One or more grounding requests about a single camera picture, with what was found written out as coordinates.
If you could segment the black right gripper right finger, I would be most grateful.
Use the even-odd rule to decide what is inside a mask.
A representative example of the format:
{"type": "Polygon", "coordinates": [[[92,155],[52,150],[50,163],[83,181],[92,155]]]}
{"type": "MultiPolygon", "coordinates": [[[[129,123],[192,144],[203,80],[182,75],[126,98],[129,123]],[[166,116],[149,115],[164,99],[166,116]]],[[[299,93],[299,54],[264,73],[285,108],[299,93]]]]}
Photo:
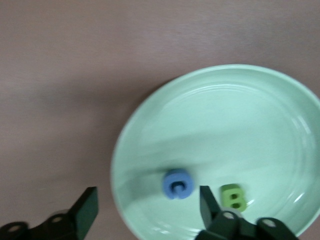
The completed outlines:
{"type": "Polygon", "coordinates": [[[276,218],[262,217],[252,224],[234,210],[221,209],[206,185],[199,187],[199,208],[204,229],[194,240],[300,240],[276,218]]]}

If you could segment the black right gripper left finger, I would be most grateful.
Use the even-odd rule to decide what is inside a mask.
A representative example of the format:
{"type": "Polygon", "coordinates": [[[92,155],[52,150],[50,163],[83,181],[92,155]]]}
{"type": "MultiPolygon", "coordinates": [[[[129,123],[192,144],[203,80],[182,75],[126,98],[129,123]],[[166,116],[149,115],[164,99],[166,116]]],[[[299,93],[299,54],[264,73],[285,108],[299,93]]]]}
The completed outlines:
{"type": "Polygon", "coordinates": [[[88,187],[65,213],[30,228],[25,221],[0,226],[0,240],[84,240],[99,212],[98,188],[88,187]]]}

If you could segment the green letter B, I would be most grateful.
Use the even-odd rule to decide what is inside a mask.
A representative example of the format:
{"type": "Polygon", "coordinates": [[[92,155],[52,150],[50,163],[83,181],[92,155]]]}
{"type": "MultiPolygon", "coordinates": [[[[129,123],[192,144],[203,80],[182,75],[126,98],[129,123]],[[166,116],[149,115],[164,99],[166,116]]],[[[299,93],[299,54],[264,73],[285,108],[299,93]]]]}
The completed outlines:
{"type": "Polygon", "coordinates": [[[244,212],[247,209],[245,192],[240,185],[232,183],[220,187],[222,205],[244,212]]]}

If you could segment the blue letter G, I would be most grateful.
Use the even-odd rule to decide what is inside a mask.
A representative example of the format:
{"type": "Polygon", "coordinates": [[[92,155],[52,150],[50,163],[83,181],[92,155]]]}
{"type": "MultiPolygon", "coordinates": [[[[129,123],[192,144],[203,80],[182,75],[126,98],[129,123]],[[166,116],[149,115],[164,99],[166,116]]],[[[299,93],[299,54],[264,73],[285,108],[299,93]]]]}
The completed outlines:
{"type": "Polygon", "coordinates": [[[185,169],[171,169],[163,177],[162,190],[171,200],[186,199],[194,190],[194,180],[185,169]]]}

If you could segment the light green plate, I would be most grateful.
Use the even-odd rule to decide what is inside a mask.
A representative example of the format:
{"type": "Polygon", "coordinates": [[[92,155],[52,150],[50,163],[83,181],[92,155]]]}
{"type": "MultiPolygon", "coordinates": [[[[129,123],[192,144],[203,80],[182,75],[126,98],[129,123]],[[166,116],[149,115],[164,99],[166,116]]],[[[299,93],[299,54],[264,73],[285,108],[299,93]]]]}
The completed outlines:
{"type": "Polygon", "coordinates": [[[271,217],[301,235],[320,216],[320,99],[295,79],[242,64],[165,84],[130,117],[111,162],[117,209],[138,240],[194,240],[200,186],[221,201],[238,184],[254,223],[271,217]],[[165,174],[186,170],[192,194],[169,199],[165,174]]]}

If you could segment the brown table cover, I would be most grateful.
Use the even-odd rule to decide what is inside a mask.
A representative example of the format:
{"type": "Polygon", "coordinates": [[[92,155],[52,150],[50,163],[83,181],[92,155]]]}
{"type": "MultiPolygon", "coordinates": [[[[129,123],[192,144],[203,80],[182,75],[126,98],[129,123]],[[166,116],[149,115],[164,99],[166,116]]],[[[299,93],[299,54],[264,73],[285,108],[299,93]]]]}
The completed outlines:
{"type": "Polygon", "coordinates": [[[161,85],[225,64],[320,96],[320,0],[0,0],[0,226],[96,186],[86,240],[137,240],[110,188],[119,133],[161,85]]]}

